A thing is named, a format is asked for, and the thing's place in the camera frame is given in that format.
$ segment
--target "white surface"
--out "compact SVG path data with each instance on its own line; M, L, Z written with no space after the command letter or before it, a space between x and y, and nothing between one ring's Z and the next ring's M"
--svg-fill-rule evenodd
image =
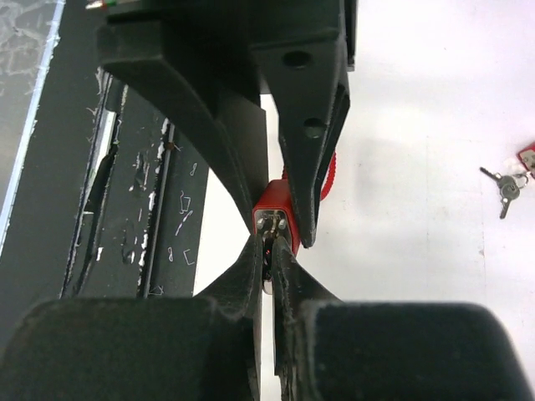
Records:
M516 152L535 141L535 3L362 0L358 25L336 181L316 245L298 260L347 300L486 305L534 384L535 185L500 221L497 188L478 168L514 172ZM277 178L277 115L265 100ZM211 175L196 292L246 238ZM270 308L264 297L262 399L276 400Z

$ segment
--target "red wire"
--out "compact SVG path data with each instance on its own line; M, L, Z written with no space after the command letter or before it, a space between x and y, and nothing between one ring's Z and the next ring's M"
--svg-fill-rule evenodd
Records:
M324 182L324 187L321 189L321 200L325 199L331 188L333 188L334 177L336 176L336 152L333 153L333 158L329 163L329 169L327 171L327 179ZM286 167L283 170L283 180L288 179L288 173L286 172Z

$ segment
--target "bunch of keys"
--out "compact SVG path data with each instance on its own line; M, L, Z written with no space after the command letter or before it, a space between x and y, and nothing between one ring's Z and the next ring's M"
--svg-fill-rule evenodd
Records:
M480 167L481 173L492 178L498 185L500 190L500 196L502 197L502 212L500 213L500 219L505 219L507 211L511 202L520 196L520 190L527 185L529 181L527 173L515 174L515 175L501 175L499 173L493 174L489 170ZM524 179L522 186L519 186L517 179Z

